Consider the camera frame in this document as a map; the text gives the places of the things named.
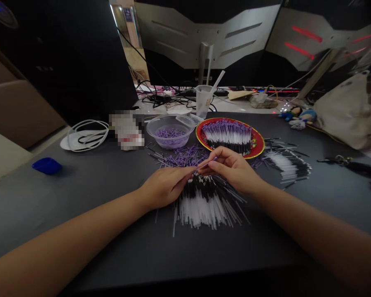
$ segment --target computer monitor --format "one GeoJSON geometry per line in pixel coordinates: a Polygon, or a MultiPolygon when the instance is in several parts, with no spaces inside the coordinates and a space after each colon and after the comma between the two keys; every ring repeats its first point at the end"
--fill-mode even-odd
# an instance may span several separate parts
{"type": "MultiPolygon", "coordinates": [[[[135,3],[146,60],[171,85],[251,85],[281,0],[135,3]]],[[[152,84],[166,85],[148,66],[152,84]]]]}
{"type": "MultiPolygon", "coordinates": [[[[371,6],[364,1],[135,2],[146,60],[174,86],[212,85],[225,70],[220,86],[285,87],[341,47],[344,55],[320,81],[332,88],[371,48],[371,6]]],[[[167,85],[148,71],[152,84],[167,85]]]]}

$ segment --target keychain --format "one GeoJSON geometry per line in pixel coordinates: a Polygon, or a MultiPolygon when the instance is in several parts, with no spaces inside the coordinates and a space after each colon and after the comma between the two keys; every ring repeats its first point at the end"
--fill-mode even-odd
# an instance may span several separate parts
{"type": "Polygon", "coordinates": [[[318,162],[325,162],[328,164],[339,164],[340,166],[347,167],[353,171],[356,171],[358,173],[362,173],[365,175],[368,175],[371,177],[371,165],[359,163],[359,162],[353,162],[353,158],[345,158],[341,155],[337,155],[334,158],[325,158],[322,160],[317,160],[318,162]]]}

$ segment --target plush toy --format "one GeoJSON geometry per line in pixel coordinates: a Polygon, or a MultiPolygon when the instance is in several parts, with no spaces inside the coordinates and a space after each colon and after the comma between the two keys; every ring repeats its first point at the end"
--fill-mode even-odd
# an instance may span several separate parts
{"type": "Polygon", "coordinates": [[[305,124],[311,125],[316,119],[316,112],[312,109],[304,111],[298,117],[293,117],[293,120],[289,122],[293,129],[302,130],[305,128],[305,124]]]}
{"type": "Polygon", "coordinates": [[[293,117],[298,117],[302,113],[301,107],[293,107],[289,112],[279,114],[279,118],[284,118],[286,122],[290,121],[293,117]]]}

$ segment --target table surface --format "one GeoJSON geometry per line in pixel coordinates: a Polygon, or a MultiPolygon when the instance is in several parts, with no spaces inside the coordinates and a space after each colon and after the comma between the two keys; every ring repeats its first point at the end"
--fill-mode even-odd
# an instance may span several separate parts
{"type": "MultiPolygon", "coordinates": [[[[313,167],[310,179],[287,191],[299,199],[371,234],[370,179],[347,168],[316,160],[341,154],[371,164],[357,150],[312,130],[293,130],[275,115],[208,113],[252,125],[263,137],[281,137],[299,145],[313,167]]],[[[151,138],[146,135],[146,143],[151,138]]],[[[192,133],[188,145],[196,143],[192,133]]],[[[159,165],[145,150],[121,151],[114,141],[83,153],[65,151],[57,141],[0,182],[0,257],[60,223],[131,192],[159,165]],[[63,170],[47,176],[31,168],[52,157],[63,170]]],[[[280,174],[260,166],[260,176],[280,187],[280,174]]],[[[71,292],[201,277],[303,264],[310,258],[258,205],[244,208],[251,225],[217,231],[176,226],[170,207],[150,212],[110,243],[68,286],[71,292]]]]}

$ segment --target hand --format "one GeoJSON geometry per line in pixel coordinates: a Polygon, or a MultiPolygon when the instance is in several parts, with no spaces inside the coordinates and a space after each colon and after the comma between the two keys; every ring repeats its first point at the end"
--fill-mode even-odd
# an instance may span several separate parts
{"type": "Polygon", "coordinates": [[[198,168],[207,163],[209,163],[208,166],[198,169],[199,174],[221,175],[242,194],[256,194],[267,185],[240,154],[229,148],[223,146],[216,148],[207,160],[198,165],[198,168]]]}
{"type": "Polygon", "coordinates": [[[149,211],[172,203],[178,198],[196,169],[196,167],[158,169],[136,190],[141,204],[149,211]]]}

